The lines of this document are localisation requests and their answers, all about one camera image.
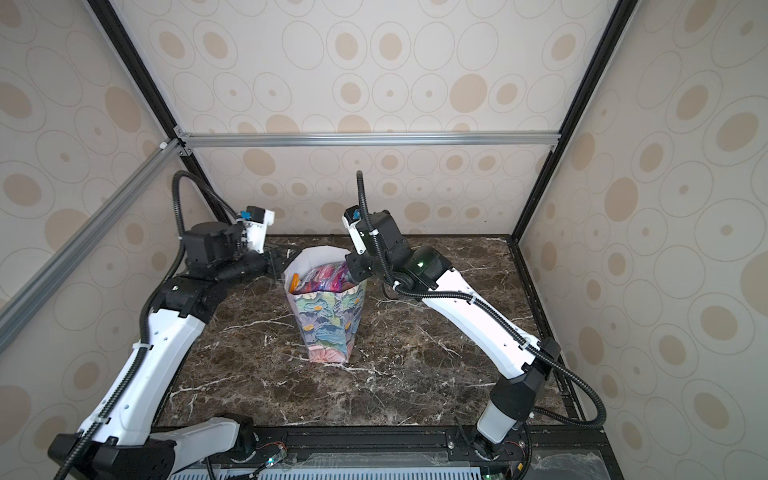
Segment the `white floral paper bag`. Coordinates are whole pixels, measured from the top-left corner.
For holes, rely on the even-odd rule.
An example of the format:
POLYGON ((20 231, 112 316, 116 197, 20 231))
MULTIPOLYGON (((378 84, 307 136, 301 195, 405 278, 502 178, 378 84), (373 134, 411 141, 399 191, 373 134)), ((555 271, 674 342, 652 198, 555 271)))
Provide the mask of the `white floral paper bag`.
POLYGON ((294 274, 306 274, 313 268, 345 262, 348 250, 333 246, 303 249, 284 271, 284 289, 294 314, 299 334, 314 363, 347 362, 354 348, 364 306, 366 283, 341 293, 314 292, 293 295, 289 292, 294 274))

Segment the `pink candy packet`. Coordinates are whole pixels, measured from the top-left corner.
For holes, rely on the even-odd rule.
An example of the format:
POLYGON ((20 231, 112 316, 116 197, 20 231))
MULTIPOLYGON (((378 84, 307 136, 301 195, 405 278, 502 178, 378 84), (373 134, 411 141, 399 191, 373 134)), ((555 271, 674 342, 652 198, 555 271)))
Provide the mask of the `pink candy packet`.
POLYGON ((293 295, 314 292, 341 293, 355 285, 347 264, 335 262, 317 266, 306 274, 294 274, 289 292, 293 295))

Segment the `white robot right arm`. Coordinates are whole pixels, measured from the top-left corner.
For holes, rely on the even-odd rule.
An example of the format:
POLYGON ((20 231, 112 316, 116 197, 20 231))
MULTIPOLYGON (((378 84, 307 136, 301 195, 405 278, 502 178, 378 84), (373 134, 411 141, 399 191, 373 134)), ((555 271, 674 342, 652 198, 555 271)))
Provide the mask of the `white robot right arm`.
POLYGON ((346 256, 355 281, 376 276, 399 295, 421 301, 450 320, 496 366, 500 378, 476 423, 475 442, 490 448, 500 445, 526 422, 552 372, 536 352, 552 358, 559 346, 514 325, 436 249, 412 248, 389 213, 363 218, 355 205, 344 212, 342 222, 355 249, 346 256))

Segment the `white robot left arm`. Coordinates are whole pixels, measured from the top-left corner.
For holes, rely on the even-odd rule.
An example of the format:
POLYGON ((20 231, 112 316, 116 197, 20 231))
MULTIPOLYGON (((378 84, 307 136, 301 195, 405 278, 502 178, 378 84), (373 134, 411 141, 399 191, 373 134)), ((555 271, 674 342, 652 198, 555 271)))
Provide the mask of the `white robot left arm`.
POLYGON ((265 250, 270 210, 242 212, 232 225, 198 224, 179 233, 177 256, 140 312, 140 339, 107 394, 73 434, 59 434, 48 456, 56 478, 167 479, 212 455, 246 460, 251 420, 223 415, 156 433, 155 416, 176 373, 230 289, 276 272, 265 250))

